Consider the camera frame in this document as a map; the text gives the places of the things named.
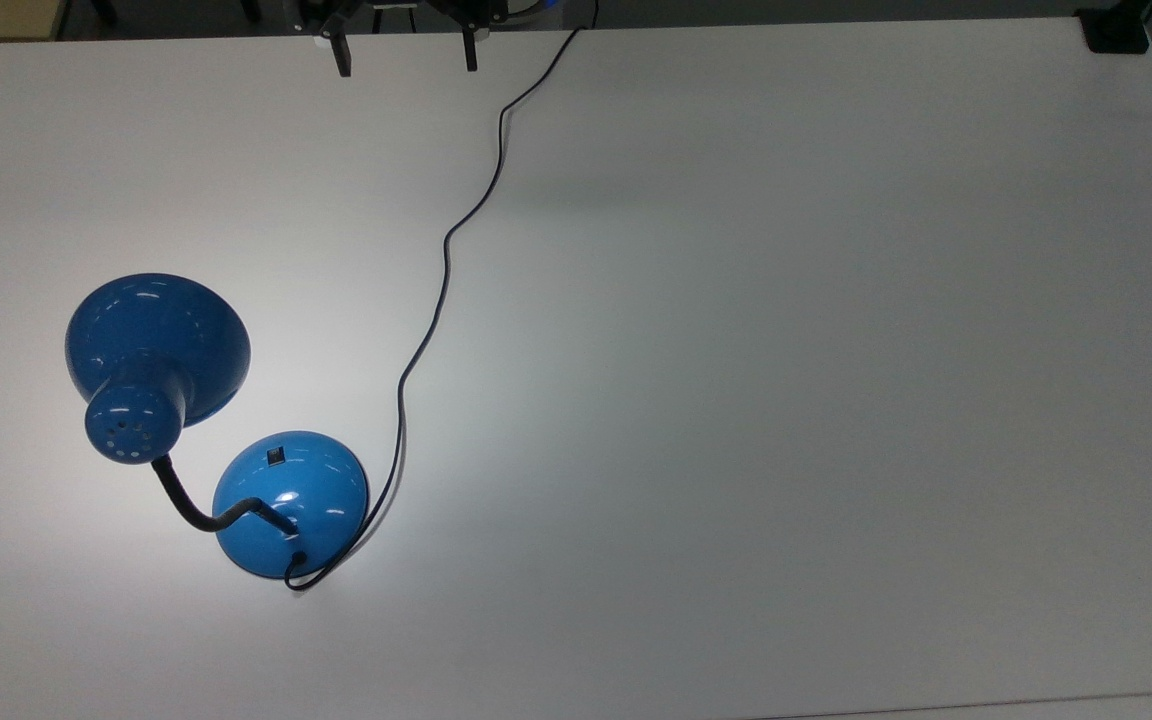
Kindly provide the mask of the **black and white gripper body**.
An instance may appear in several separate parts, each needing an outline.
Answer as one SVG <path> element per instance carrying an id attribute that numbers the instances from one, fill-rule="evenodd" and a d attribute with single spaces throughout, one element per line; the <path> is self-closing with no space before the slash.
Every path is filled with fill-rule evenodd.
<path id="1" fill-rule="evenodd" d="M 513 15 L 509 1 L 285 1 L 285 15 L 294 32 L 326 37 L 343 32 L 361 10 L 406 10 L 420 5 L 470 31 L 498 26 Z"/>

